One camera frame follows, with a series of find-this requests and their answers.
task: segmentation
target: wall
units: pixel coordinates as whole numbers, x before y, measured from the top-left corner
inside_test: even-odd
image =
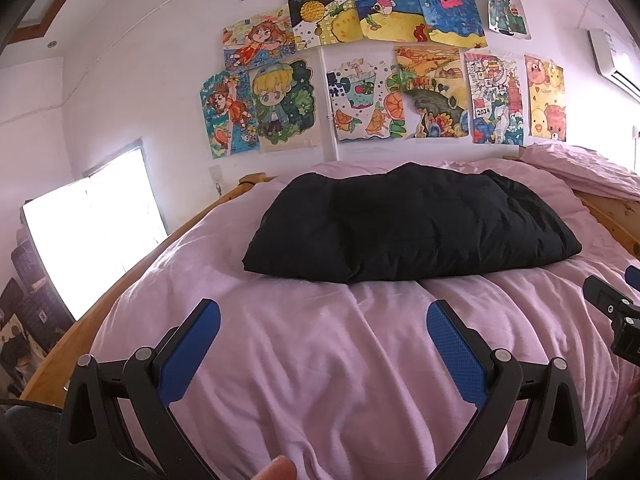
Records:
[[[15,276],[20,207],[72,181],[62,131],[62,58],[0,70],[0,290]]]
[[[324,151],[247,153],[216,161],[209,153],[198,90],[223,68],[220,31],[284,1],[110,0],[65,54],[65,139],[75,176],[142,137],[158,205],[173,230],[217,196],[210,170],[221,171],[231,186],[247,173],[278,174],[328,158],[327,143]],[[629,38],[609,3],[522,0],[532,35],[525,41],[489,31],[486,0],[477,1],[492,50],[520,57],[537,54],[564,67],[569,142],[632,167],[631,130],[640,124],[640,105],[597,74],[586,33],[599,27]],[[329,59],[350,50],[355,57],[380,48],[391,45],[362,41],[327,47],[324,53]],[[318,72],[316,85],[322,84]],[[325,115],[320,110],[318,119],[325,121]],[[475,146],[467,137],[358,142],[340,145],[338,151],[343,160],[413,155],[473,160],[513,150]]]

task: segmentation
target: silver screw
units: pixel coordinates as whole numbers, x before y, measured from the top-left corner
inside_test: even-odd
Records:
[[[558,368],[558,370],[566,370],[567,364],[566,361],[561,357],[556,357],[554,359],[554,366]]]
[[[498,361],[502,361],[503,363],[508,363],[509,361],[511,361],[511,352],[505,350],[504,348],[498,348],[495,351],[495,358],[498,359]]]
[[[88,366],[91,362],[91,354],[84,354],[78,358],[78,366]]]
[[[152,353],[153,352],[151,348],[149,348],[148,346],[143,346],[142,348],[138,348],[138,350],[136,350],[136,359],[138,361],[146,361],[151,357]]]

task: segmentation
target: ceiling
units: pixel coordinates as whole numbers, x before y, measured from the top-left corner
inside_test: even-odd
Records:
[[[81,27],[92,19],[108,0],[66,0],[43,38],[7,45],[0,56],[0,68],[27,63],[47,57],[64,56]],[[56,41],[53,48],[47,45]]]

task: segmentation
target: window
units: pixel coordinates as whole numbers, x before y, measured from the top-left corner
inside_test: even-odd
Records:
[[[23,211],[42,264],[76,319],[166,238],[141,142]]]

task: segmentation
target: blue gripper pad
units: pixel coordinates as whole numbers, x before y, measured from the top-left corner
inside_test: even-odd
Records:
[[[628,266],[625,270],[625,281],[635,290],[640,290],[640,269],[633,265]]]
[[[162,404],[180,400],[220,330],[220,307],[211,301],[191,325],[160,370],[158,396]]]
[[[479,410],[486,401],[486,373],[437,301],[427,310],[427,330],[460,396]]]

